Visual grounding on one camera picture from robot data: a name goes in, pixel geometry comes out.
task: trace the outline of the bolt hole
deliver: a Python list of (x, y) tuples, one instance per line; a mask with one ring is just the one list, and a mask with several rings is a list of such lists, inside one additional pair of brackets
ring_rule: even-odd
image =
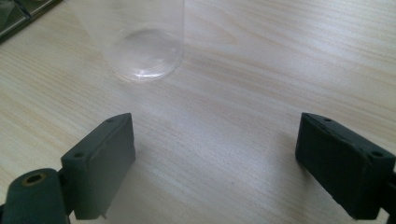
[(75, 158), (81, 158), (81, 157), (84, 157), (84, 153), (78, 152), (75, 154)]
[(374, 155), (374, 156), (377, 156), (377, 157), (383, 157), (384, 155), (382, 155), (382, 153), (380, 153), (380, 152), (372, 152), (372, 154)]
[(23, 181), (22, 184), (24, 186), (33, 186), (35, 184), (38, 184), (39, 182), (41, 182), (46, 176), (44, 174), (35, 174), (35, 175), (30, 175), (28, 177), (26, 177)]

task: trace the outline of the transparent cup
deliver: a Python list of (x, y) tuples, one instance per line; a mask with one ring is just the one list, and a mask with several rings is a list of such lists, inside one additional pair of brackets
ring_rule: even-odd
[(121, 78), (152, 80), (181, 63), (184, 0), (66, 2)]

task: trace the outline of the light wood surface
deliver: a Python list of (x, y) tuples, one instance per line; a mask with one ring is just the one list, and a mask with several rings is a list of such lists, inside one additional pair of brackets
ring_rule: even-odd
[(299, 121), (327, 116), (396, 153), (395, 12), (392, 0), (186, 0), (182, 65), (136, 84), (61, 3), (0, 45), (0, 202), (131, 112), (137, 160), (108, 220), (73, 223), (355, 223), (295, 161)]

